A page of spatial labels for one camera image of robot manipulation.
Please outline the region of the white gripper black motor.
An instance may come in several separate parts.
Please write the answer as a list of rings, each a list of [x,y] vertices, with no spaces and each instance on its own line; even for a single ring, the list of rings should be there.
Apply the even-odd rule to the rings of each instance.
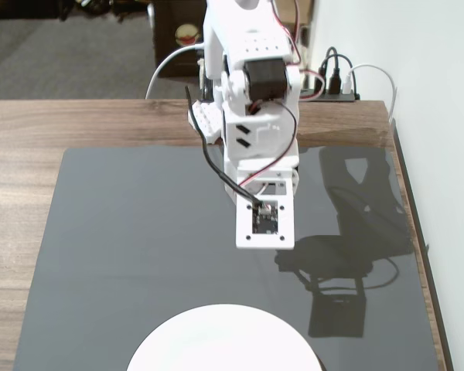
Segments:
[[[225,190],[233,202],[238,199],[251,202],[252,198],[259,197],[263,183],[282,183],[284,189],[290,186],[293,196],[299,185],[299,174],[296,168],[276,168],[272,166],[264,171],[244,172],[233,162],[224,162],[223,166]]]

